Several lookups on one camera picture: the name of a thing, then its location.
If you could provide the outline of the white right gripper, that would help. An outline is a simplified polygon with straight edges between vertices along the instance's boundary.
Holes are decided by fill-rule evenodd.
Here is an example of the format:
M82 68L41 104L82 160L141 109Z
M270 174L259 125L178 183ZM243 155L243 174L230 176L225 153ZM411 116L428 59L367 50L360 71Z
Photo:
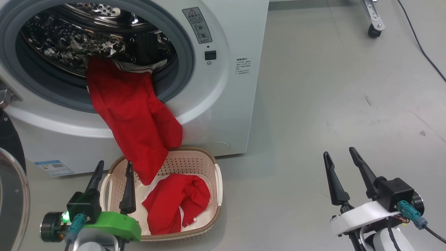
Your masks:
M369 199L376 199L377 189L374 186L374 181L377 176L354 147L349 147L349 152L355 166L360 170L366 186L367 197ZM335 206L347 205L350 196L342 187L341 182L336 175L333 160L327 151L323 153L323 159L331 203ZM330 227L334 235L342 235L399 213L400 212L397 210L388 211L378 201L368 202L334 217L330 220Z

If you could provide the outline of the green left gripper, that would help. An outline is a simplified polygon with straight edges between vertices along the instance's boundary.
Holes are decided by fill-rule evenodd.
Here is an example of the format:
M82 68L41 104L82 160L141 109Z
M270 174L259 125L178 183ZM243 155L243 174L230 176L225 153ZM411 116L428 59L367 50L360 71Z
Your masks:
M104 166L105 161L101 160L98 162L85 192L98 191ZM136 211L135 177L131 161L127 163L125 176L127 180L119 205L120 213L113 211L102 212L94 224L86 224L83 228L99 230L127 241L139 242L141 240L140 224L136 219L126 215Z

